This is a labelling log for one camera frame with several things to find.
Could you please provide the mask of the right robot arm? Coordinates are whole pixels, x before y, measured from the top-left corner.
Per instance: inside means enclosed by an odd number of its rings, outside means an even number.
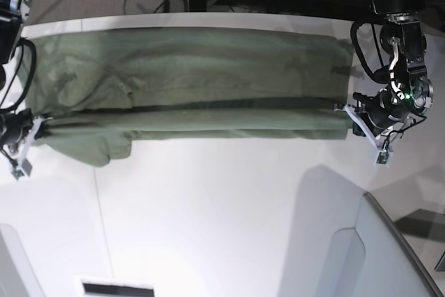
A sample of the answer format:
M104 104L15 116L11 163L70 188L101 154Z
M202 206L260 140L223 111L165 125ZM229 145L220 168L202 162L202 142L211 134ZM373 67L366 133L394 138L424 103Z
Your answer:
M6 84L4 65L8 64L20 48L20 56L26 49L31 55L31 67L22 93L17 101L9 107L1 108L1 146L18 143L24 133L31 128L32 113L15 114L24 101L35 75L37 51L30 40L22 37L24 23L29 17L32 0L1 0L1 87Z

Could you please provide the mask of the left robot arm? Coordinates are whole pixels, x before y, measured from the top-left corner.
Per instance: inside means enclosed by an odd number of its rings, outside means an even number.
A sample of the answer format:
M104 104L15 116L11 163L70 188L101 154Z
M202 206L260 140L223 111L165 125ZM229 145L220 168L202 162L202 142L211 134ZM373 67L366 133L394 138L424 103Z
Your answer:
M417 18L425 0L367 0L374 15L381 21L380 34L375 37L378 51L389 55L389 64L371 70L357 39L363 20L353 23L350 38L357 57L371 80L382 85L373 97L355 93L356 112L374 136L390 137L392 128L411 115L425 120L433 103L433 86L425 64L426 38Z

